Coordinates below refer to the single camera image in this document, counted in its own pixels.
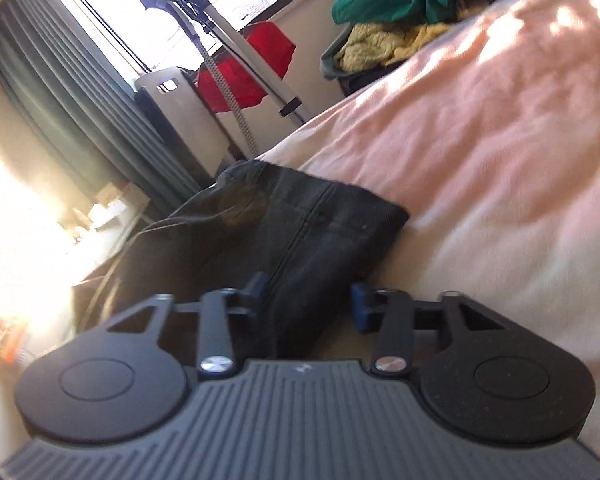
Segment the bed cover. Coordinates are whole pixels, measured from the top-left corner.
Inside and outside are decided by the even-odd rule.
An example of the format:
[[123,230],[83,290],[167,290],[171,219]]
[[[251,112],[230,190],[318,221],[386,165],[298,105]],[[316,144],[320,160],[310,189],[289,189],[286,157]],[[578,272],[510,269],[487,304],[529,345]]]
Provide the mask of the bed cover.
[[499,0],[264,159],[411,212],[376,285],[461,290],[583,359],[600,455],[600,0]]

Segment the silver screw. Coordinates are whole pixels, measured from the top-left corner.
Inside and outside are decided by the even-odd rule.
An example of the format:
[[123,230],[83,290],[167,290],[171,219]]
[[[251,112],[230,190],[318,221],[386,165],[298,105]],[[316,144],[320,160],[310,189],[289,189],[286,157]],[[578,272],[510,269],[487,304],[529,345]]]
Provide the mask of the silver screw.
[[212,355],[202,359],[200,368],[210,374],[221,374],[234,365],[234,362],[224,355]]
[[381,372],[401,372],[407,367],[407,361],[395,355],[385,355],[376,361],[376,368]]

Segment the garment steamer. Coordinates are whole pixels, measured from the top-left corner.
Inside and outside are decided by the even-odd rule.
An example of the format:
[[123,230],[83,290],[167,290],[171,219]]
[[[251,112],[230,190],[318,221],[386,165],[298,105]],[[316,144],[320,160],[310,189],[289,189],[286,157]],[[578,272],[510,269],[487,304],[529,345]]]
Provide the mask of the garment steamer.
[[243,36],[220,15],[209,0],[140,0],[140,2],[145,9],[160,9],[170,14],[195,45],[229,105],[240,131],[244,135],[251,156],[257,156],[259,153],[249,123],[213,57],[202,45],[192,20],[198,22],[204,32],[215,37],[227,52],[235,57],[256,83],[280,106],[281,116],[288,116],[296,126],[305,124],[313,117],[298,96],[279,78],[278,74],[260,57]]

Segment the red bag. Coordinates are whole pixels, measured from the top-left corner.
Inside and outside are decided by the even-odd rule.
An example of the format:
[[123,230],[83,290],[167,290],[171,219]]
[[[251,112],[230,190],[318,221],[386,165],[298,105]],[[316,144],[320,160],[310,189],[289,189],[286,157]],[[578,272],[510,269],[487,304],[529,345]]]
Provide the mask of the red bag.
[[[296,46],[289,41],[289,38],[275,23],[255,23],[248,30],[246,40],[280,78],[285,76]],[[218,62],[218,68],[229,83],[240,108],[259,105],[267,95],[232,56],[227,56]],[[214,113],[230,110],[216,86],[216,82],[204,65],[200,68],[198,75],[198,91]]]

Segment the ribbed gray panel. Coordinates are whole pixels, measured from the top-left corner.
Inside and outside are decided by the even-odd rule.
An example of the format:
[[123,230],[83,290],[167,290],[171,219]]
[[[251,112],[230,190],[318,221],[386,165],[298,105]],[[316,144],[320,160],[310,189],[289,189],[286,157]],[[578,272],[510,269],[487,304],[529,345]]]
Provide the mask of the ribbed gray panel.
[[357,362],[254,362],[203,383],[170,423],[127,444],[31,440],[4,464],[14,480],[598,480],[573,440],[505,450],[463,440],[410,387]]

